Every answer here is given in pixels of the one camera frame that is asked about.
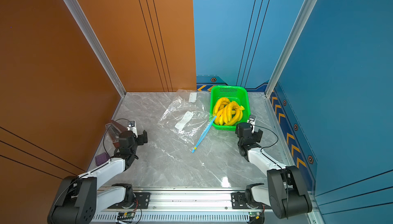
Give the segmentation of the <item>yellow plastic banana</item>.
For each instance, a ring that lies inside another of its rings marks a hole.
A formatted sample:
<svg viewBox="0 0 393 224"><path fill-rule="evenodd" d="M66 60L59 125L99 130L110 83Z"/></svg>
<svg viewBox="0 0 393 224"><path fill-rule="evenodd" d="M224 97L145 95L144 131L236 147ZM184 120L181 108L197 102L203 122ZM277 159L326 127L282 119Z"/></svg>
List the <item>yellow plastic banana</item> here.
<svg viewBox="0 0 393 224"><path fill-rule="evenodd" d="M220 98L215 107L213 108L214 124L219 126L233 126L235 119L233 118L236 114L234 110L235 101L230 101L228 98Z"/></svg>

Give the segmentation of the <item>clear zip bag with bananas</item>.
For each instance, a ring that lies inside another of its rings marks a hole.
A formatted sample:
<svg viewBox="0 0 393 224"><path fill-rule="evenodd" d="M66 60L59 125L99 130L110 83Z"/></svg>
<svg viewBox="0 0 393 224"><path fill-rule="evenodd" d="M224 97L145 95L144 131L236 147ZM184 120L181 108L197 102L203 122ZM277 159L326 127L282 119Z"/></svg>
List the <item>clear zip bag with bananas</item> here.
<svg viewBox="0 0 393 224"><path fill-rule="evenodd" d="M177 90L176 95L190 104L197 106L200 109L208 110L210 107L210 92L208 91L194 91L194 90Z"/></svg>

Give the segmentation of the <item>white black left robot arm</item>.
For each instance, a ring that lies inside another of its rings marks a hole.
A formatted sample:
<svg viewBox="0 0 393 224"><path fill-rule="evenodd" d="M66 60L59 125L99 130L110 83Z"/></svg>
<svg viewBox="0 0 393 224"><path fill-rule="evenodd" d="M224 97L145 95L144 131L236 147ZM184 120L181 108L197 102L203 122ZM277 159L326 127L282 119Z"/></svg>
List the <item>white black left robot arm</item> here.
<svg viewBox="0 0 393 224"><path fill-rule="evenodd" d="M130 168L138 146L148 142L147 131L137 135L133 131L122 132L119 147L103 165L76 177L64 178L50 208L49 224L89 224L97 212L111 206L138 209L138 200L131 184L114 184L101 191L100 188L113 177Z"/></svg>

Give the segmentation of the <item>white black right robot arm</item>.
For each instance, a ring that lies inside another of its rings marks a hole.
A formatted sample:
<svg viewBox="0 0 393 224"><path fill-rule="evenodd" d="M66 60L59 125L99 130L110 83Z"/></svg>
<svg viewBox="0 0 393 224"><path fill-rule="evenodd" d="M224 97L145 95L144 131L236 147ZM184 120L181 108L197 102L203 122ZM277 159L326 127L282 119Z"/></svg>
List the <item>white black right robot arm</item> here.
<svg viewBox="0 0 393 224"><path fill-rule="evenodd" d="M253 129L254 126L246 122L236 126L239 154L267 177L267 184L248 185L244 202L256 209L269 206L279 219L312 212L312 201L300 169L268 155L260 146L263 131Z"/></svg>

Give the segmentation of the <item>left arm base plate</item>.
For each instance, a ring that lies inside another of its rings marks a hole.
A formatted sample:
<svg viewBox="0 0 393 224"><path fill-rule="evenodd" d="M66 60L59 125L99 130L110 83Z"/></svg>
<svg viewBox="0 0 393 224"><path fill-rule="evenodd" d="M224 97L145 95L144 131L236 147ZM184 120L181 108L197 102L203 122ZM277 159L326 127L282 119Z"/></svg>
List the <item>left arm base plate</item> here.
<svg viewBox="0 0 393 224"><path fill-rule="evenodd" d="M108 209L147 209L150 203L150 192L133 192L130 199L113 204Z"/></svg>

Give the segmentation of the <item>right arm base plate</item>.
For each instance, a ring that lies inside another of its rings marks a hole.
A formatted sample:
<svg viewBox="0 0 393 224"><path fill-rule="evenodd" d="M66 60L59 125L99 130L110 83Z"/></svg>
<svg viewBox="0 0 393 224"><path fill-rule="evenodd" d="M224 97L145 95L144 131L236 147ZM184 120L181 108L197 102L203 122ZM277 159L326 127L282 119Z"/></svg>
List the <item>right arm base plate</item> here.
<svg viewBox="0 0 393 224"><path fill-rule="evenodd" d="M263 206L265 206L267 210L272 209L268 191L257 192L256 196L254 196L251 191L232 192L231 204L234 210L262 210Z"/></svg>

